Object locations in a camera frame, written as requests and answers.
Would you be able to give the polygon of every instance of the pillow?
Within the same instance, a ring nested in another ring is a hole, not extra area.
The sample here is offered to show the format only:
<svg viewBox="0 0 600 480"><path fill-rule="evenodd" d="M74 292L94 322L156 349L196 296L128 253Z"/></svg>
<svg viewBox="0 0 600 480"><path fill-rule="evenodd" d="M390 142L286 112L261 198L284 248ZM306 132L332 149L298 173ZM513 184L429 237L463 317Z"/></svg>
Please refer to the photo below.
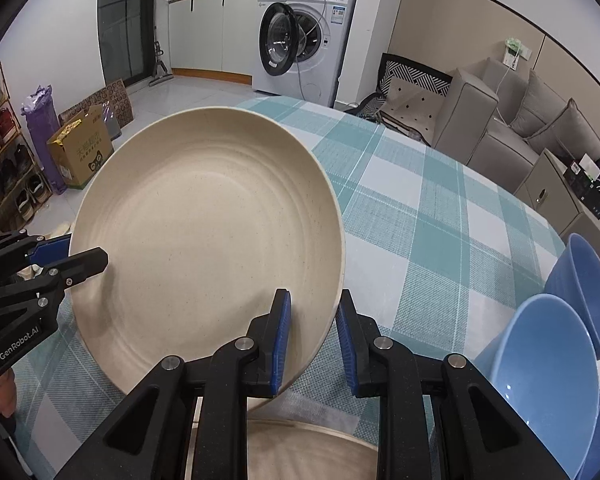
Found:
<svg viewBox="0 0 600 480"><path fill-rule="evenodd" d="M600 139L573 99L552 123L525 140L536 153L546 148L560 159L580 161L585 153L600 158Z"/></svg>
<svg viewBox="0 0 600 480"><path fill-rule="evenodd" d="M509 127L520 137L529 137L553 121L566 103L549 86L529 70L529 85L520 108Z"/></svg>

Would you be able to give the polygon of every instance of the white cabinet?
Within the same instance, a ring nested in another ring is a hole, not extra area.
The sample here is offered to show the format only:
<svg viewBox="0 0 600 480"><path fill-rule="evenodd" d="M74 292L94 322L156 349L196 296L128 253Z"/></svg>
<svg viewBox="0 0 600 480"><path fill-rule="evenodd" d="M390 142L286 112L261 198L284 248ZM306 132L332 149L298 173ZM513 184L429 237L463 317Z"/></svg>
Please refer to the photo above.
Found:
<svg viewBox="0 0 600 480"><path fill-rule="evenodd" d="M171 66L251 75L258 0L181 0L169 5Z"/></svg>
<svg viewBox="0 0 600 480"><path fill-rule="evenodd" d="M222 70L222 0L169 5L171 66Z"/></svg>
<svg viewBox="0 0 600 480"><path fill-rule="evenodd" d="M224 0L222 8L222 71L251 75L258 47L258 0Z"/></svg>

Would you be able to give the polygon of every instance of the plaid tablecloth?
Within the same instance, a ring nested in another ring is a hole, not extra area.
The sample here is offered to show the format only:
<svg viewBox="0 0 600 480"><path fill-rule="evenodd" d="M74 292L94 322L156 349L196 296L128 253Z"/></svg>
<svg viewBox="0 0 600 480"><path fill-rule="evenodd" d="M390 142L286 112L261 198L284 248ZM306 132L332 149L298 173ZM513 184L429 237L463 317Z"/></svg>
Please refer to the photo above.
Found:
<svg viewBox="0 0 600 480"><path fill-rule="evenodd" d="M314 152L344 218L344 286L359 313L413 352L474 358L542 291L564 249L508 192L384 126L285 97L240 107L277 120ZM15 367L18 447L40 480L52 478L123 398L80 341L69 298L58 321L58 332ZM306 372L254 416L377 443L378 411L377 401L351 396L334 325Z"/></svg>

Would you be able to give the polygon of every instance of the cable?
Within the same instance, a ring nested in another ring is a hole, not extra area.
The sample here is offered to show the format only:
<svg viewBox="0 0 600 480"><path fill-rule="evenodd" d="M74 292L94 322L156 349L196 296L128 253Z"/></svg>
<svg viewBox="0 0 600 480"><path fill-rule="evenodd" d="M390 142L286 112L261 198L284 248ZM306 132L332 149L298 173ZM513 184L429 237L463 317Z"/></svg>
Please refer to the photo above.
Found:
<svg viewBox="0 0 600 480"><path fill-rule="evenodd" d="M327 18L324 15L326 10L327 10L327 0L324 0L324 5L322 6L322 12L320 13L320 18L318 18L318 20L316 20L315 25L309 30L309 32L305 32L302 27L298 27L299 30L302 30L302 33L304 34L304 37L306 38L306 40L308 40L309 34L311 34L315 30L315 27L317 27L320 24L320 19L324 19L325 22L327 21ZM302 91L302 81L300 79L300 64L298 63L298 56L300 54L302 54L302 53L298 52L296 54L296 68L298 69L298 86L300 87L300 95L302 96L302 100L306 101L306 99L304 98L304 92Z"/></svg>
<svg viewBox="0 0 600 480"><path fill-rule="evenodd" d="M509 73L509 70L511 70L512 66L515 66L516 64L516 60L520 58L520 47L518 47L518 50L516 52L516 57L513 59L513 63L511 63L510 66L507 66L507 71L504 73L504 76L502 76L502 79L500 80L500 82L498 83L498 86L496 86L496 95L498 95L498 90L500 90L500 85L502 84L502 82L504 81L504 78L506 78L507 74ZM500 113L500 110L498 109L498 107L496 106L496 111L500 117L500 120L502 121L502 124L507 124L507 121L504 120L504 118L502 117L502 114Z"/></svg>

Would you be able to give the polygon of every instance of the screw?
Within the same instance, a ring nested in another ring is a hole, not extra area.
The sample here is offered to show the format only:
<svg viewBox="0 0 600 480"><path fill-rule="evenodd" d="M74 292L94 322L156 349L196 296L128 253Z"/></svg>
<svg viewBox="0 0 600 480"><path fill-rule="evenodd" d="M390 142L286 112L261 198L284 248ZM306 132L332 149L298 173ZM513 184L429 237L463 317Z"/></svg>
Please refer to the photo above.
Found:
<svg viewBox="0 0 600 480"><path fill-rule="evenodd" d="M394 345L394 340L390 337L385 337L381 335L380 337L376 337L374 339L374 346L381 350L388 350Z"/></svg>
<svg viewBox="0 0 600 480"><path fill-rule="evenodd" d="M451 354L447 360L453 368L464 368L466 366L466 359L460 354Z"/></svg>
<svg viewBox="0 0 600 480"><path fill-rule="evenodd" d="M175 370L180 365L180 358L170 355L165 357L160 364L165 370Z"/></svg>
<svg viewBox="0 0 600 480"><path fill-rule="evenodd" d="M238 350L250 350L251 348L253 348L253 345L255 343L250 337L241 337L239 339L236 339L234 344Z"/></svg>

